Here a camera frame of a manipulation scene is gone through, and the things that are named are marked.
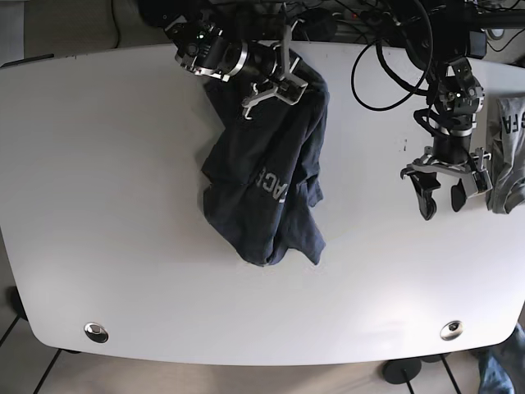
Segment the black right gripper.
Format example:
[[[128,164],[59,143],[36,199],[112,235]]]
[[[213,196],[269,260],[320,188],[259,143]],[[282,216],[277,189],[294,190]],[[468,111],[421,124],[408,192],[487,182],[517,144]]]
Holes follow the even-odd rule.
[[[242,116],[245,120],[253,119],[250,112],[261,102],[278,99],[276,93],[281,82],[293,81],[296,84],[307,82],[295,74],[302,58],[290,49],[292,32],[296,24],[297,22],[294,22],[292,25],[283,26],[280,41],[268,46],[259,42],[248,44],[248,57],[241,68],[241,72],[249,78],[251,86],[249,95],[241,102]]]

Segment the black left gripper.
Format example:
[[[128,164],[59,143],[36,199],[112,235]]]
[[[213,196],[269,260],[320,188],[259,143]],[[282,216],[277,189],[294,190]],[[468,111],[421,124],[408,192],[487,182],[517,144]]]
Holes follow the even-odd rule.
[[[419,212],[425,221],[429,221],[437,212],[436,201],[432,198],[432,193],[441,187],[436,173],[461,179],[450,188],[451,207],[455,213],[458,213],[468,199],[462,180],[470,172],[481,171],[483,168],[487,170],[486,160],[491,160],[491,153],[484,148],[477,148],[473,153],[467,153],[467,160],[464,163],[450,164],[432,155],[432,147],[427,146],[423,156],[414,159],[401,170],[400,177],[402,179],[406,176],[410,177],[417,195]]]

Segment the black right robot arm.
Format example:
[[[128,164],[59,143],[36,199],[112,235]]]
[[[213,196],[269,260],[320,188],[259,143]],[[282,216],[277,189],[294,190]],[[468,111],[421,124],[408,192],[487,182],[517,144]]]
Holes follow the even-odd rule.
[[[175,60],[184,70],[249,84],[241,103],[245,118],[267,99],[295,105],[308,87],[294,73],[301,58],[290,52],[293,28],[283,13],[238,8],[229,15],[210,1],[140,1],[138,8],[143,21],[175,45]]]

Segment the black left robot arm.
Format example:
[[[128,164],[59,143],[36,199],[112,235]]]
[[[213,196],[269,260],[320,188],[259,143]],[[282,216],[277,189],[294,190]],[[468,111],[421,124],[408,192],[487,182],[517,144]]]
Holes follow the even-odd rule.
[[[375,108],[361,98],[358,103],[368,110],[387,112],[413,96],[426,100],[426,106],[415,111],[413,119],[432,137],[432,144],[400,172],[401,177],[411,180],[419,212],[426,221],[437,212],[433,193],[441,187],[438,175],[457,179],[450,189],[455,212],[468,199],[492,188],[487,168],[491,153],[484,148],[471,148],[485,91],[473,74],[468,57],[479,50],[476,42],[481,34],[459,25],[450,17],[451,12],[450,1],[378,1],[359,14],[375,33],[367,46],[375,49],[382,70],[406,95],[383,108]],[[411,63],[422,71],[415,84],[387,64],[384,44],[404,48]]]

